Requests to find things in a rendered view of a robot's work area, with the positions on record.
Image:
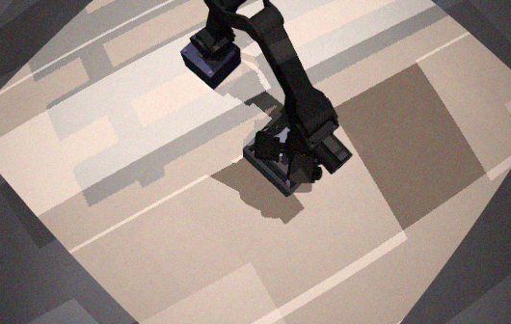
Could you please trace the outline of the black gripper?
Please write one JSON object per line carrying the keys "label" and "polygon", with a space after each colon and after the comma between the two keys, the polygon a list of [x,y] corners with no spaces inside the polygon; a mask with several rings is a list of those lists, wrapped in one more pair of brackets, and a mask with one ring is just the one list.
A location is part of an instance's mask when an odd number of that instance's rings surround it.
{"label": "black gripper", "polygon": [[255,134],[255,158],[280,161],[280,153],[287,153],[291,150],[297,149],[303,154],[311,153],[305,146],[298,145],[293,141],[290,131],[287,131],[287,138],[285,143],[280,143],[280,137],[274,137],[274,132],[271,131],[258,131]]}

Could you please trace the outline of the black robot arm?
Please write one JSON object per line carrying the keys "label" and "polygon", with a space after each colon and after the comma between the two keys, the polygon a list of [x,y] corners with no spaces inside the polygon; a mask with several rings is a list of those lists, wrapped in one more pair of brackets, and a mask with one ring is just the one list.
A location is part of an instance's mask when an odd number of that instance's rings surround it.
{"label": "black robot arm", "polygon": [[248,18],[237,13],[247,0],[203,1],[209,8],[206,26],[189,38],[198,49],[197,56],[217,67],[235,41],[232,28],[238,29],[257,42],[282,87],[291,138],[311,152],[303,154],[294,149],[287,153],[287,178],[301,183],[320,180],[323,170],[315,158],[331,175],[336,172],[353,153],[334,134],[340,126],[336,111],[330,99],[310,83],[283,27],[280,11],[269,0],[263,0],[264,9]]}

